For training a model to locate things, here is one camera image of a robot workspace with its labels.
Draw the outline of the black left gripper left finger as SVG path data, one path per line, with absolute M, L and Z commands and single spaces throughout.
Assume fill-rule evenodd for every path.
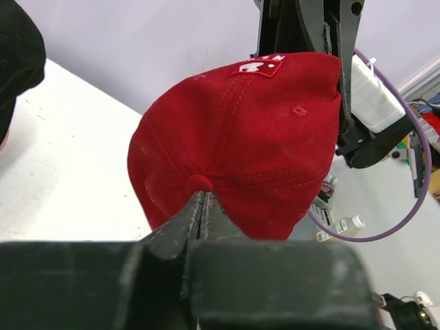
M 2 329 L 199 329 L 185 270 L 203 207 L 194 194 L 139 241 L 1 244 Z

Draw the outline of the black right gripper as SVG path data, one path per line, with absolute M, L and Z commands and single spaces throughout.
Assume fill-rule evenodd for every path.
M 296 52 L 330 52 L 330 27 L 324 1 L 255 1 L 259 14 L 256 52 L 251 58 Z M 351 121 L 351 71 L 363 1 L 339 1 L 336 38 L 340 74 L 340 132 Z

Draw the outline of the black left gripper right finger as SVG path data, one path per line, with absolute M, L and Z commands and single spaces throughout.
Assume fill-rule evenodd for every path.
M 187 287 L 202 329 L 379 329 L 364 266 L 343 243 L 255 241 L 200 194 Z

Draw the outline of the red cap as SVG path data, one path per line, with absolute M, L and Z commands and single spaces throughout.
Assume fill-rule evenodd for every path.
M 331 168 L 340 67 L 329 54 L 270 54 L 192 76 L 160 96 L 127 157 L 151 229 L 203 191 L 250 238 L 287 239 Z

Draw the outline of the black NY cap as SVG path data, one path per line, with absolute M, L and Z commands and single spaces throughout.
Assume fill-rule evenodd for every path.
M 44 79 L 43 36 L 13 0 L 1 1 L 1 144 L 5 144 L 18 96 Z

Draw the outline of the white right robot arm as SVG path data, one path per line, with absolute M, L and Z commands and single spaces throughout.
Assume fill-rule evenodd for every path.
M 373 60 L 355 50 L 364 2 L 267 0 L 255 4 L 260 11 L 256 55 L 320 52 L 340 59 L 337 155 L 348 167 L 358 169 L 392 155 L 413 123 Z

